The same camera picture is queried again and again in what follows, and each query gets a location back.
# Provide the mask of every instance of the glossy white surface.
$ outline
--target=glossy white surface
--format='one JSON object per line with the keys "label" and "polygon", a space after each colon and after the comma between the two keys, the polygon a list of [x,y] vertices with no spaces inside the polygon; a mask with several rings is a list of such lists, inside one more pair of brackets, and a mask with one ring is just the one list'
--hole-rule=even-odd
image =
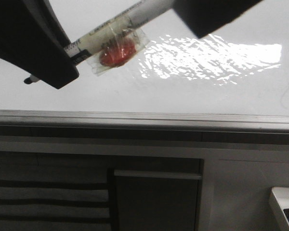
{"label": "glossy white surface", "polygon": [[[51,1],[72,41],[136,2]],[[99,77],[84,62],[61,90],[27,86],[0,60],[0,109],[289,116],[289,0],[263,0],[203,39],[172,10],[142,29],[144,52]]]}

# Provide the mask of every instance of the cabinet door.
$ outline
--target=cabinet door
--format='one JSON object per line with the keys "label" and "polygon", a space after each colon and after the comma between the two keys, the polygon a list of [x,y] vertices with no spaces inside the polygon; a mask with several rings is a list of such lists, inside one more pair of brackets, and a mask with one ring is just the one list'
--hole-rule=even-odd
{"label": "cabinet door", "polygon": [[117,177],[121,231],[192,231],[197,180]]}

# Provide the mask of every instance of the marker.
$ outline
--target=marker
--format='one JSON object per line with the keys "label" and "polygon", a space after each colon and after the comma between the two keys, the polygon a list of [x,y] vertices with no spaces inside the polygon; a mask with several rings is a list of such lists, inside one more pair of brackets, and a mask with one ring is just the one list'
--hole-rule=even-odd
{"label": "marker", "polygon": [[75,65],[169,10],[175,0],[142,0],[64,48]]}

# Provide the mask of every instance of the red object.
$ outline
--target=red object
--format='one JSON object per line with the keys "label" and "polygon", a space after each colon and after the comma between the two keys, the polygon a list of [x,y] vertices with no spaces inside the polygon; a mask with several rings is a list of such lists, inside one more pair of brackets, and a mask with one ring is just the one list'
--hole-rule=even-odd
{"label": "red object", "polygon": [[117,44],[104,49],[100,55],[100,63],[103,66],[117,67],[124,65],[136,54],[134,41],[130,38],[124,38]]}

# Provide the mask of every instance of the metal edge strip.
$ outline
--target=metal edge strip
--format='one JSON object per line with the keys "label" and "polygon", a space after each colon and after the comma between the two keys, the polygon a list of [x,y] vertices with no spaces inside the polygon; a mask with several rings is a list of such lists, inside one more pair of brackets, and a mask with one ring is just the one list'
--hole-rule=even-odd
{"label": "metal edge strip", "polygon": [[289,134],[289,116],[0,110],[0,126]]}

